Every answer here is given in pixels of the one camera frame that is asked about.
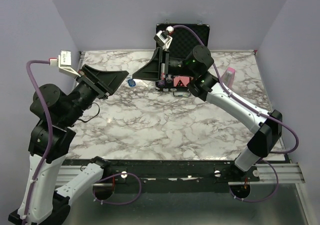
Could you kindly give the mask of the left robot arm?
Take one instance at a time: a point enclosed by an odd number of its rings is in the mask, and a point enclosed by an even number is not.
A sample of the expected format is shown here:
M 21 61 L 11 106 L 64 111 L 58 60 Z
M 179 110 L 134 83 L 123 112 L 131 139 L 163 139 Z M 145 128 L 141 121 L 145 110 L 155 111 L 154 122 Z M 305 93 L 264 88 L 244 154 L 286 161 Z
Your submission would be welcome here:
M 54 84 L 34 84 L 30 111 L 39 122 L 30 135 L 26 191 L 20 207 L 8 216 L 11 223 L 60 225 L 88 187 L 110 179 L 109 162 L 95 157 L 80 175 L 56 188 L 59 170 L 76 134 L 72 126 L 95 100 L 113 95 L 127 76 L 125 70 L 102 71 L 84 65 L 76 73 L 77 86 L 69 94 Z

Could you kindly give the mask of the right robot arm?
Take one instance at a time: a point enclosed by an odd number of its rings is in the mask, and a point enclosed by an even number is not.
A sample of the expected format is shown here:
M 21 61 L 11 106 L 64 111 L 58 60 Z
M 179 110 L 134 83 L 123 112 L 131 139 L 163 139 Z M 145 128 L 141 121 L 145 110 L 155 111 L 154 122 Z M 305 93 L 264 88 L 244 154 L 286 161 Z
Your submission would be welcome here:
M 151 60 L 133 73 L 138 80 L 165 80 L 168 76 L 189 77 L 186 85 L 190 93 L 213 104 L 236 118 L 253 134 L 244 151 L 235 159 L 230 176 L 241 181 L 248 170 L 261 158 L 267 157 L 282 135 L 282 114 L 268 112 L 234 93 L 209 72 L 215 62 L 204 45 L 195 46 L 185 59 L 170 56 L 169 51 L 157 47 Z

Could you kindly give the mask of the blue key tag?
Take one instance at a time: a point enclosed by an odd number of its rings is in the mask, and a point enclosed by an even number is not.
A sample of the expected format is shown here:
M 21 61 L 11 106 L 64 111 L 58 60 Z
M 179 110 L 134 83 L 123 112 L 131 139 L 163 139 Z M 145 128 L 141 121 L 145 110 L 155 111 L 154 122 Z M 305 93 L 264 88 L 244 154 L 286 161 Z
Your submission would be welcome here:
M 130 87 L 135 87 L 136 86 L 136 82 L 133 78 L 130 78 L 127 80 L 127 83 Z

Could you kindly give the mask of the silver key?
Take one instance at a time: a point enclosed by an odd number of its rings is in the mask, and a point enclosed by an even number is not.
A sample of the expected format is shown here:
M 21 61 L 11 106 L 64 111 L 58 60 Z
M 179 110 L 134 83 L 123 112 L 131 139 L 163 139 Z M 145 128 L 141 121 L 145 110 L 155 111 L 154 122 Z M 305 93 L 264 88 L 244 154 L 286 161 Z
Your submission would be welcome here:
M 149 86 L 146 82 L 144 82 L 144 81 L 141 80 L 141 79 L 136 79 L 135 81 L 136 81 L 137 83 L 142 84 L 142 85 L 145 86 L 145 87 L 148 87 L 148 86 Z

